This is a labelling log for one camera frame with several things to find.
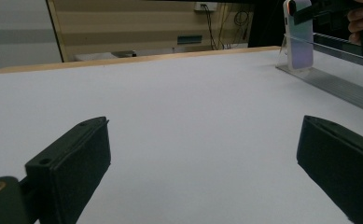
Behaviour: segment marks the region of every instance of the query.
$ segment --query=black plastic part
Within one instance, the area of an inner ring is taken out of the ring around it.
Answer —
[[[331,30],[342,28],[342,18],[351,9],[363,7],[363,4],[352,0],[318,0],[310,7],[306,7],[294,13],[295,25],[305,21],[318,19],[320,24],[330,23]],[[363,56],[363,31],[361,32],[361,48]]]
[[[290,16],[294,16],[294,13],[297,11],[297,4],[294,0],[288,2],[288,13]]]
[[[334,122],[306,116],[298,164],[355,223],[363,223],[363,137]]]
[[[0,224],[34,223],[28,215],[18,179],[0,177]]]
[[[79,123],[26,163],[40,223],[76,223],[110,165],[106,118]]]

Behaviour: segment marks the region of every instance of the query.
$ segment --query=wooden table edge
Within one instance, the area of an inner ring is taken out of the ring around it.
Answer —
[[[53,69],[76,68],[76,67],[97,66],[97,65],[110,65],[117,63],[140,63],[140,62],[150,62],[150,61],[166,60],[166,59],[199,57],[199,56],[209,56],[209,55],[223,55],[223,54],[234,54],[234,53],[249,53],[249,52],[260,52],[265,50],[277,50],[277,49],[280,49],[280,47],[270,46],[270,47],[259,47],[259,48],[250,48],[250,49],[209,50],[209,51],[185,52],[185,53],[175,53],[175,54],[140,56],[140,57],[131,57],[131,58],[96,60],[96,61],[86,61],[86,62],[48,63],[48,64],[35,64],[35,65],[25,65],[25,66],[11,66],[11,67],[0,68],[0,74],[46,71]]]

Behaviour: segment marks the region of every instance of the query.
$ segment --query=transparent plastic shield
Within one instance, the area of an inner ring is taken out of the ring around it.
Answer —
[[[295,54],[294,50],[290,55],[288,43],[304,52]],[[309,50],[313,54],[312,63],[300,69],[295,63],[310,60]],[[314,34],[314,42],[285,35],[276,67],[363,108],[363,56],[360,46],[327,35]]]

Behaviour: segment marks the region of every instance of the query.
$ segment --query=person's hand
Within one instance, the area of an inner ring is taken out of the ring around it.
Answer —
[[[361,45],[360,32],[363,31],[363,7],[353,9],[347,14],[347,19],[350,21],[349,31],[352,33],[349,41]]]

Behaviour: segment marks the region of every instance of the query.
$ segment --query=white table surface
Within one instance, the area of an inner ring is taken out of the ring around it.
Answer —
[[[78,223],[349,223],[297,165],[304,115],[363,110],[274,68],[277,51],[0,75],[0,176],[107,116],[112,164]]]

